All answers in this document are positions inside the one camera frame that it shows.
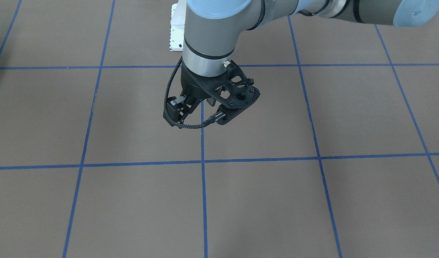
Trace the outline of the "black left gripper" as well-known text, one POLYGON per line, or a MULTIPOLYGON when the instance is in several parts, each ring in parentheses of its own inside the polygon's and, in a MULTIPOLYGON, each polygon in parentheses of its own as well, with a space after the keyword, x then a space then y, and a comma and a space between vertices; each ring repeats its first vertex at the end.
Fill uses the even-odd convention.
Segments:
POLYGON ((209 95, 201 88, 208 77, 197 75, 187 67, 181 67, 182 92, 179 97, 166 99, 167 114, 163 118, 171 125, 183 124, 183 121, 195 111, 201 101, 208 99, 209 95))

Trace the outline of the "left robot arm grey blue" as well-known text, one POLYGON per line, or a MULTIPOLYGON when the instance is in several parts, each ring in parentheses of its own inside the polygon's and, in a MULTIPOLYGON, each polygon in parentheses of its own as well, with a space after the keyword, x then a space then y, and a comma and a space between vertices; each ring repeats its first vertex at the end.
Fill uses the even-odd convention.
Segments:
POLYGON ((239 36, 284 16, 301 14, 352 23, 417 27, 439 0, 187 0, 183 54, 164 95, 173 127, 224 125, 255 103, 260 91, 232 60, 239 36))

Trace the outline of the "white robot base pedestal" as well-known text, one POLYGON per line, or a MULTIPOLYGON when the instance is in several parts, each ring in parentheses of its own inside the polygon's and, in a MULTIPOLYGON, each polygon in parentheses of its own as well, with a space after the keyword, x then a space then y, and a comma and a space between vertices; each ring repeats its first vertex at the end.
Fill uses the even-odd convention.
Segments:
POLYGON ((179 0, 171 6, 170 51, 183 51, 186 7, 186 0, 179 0))

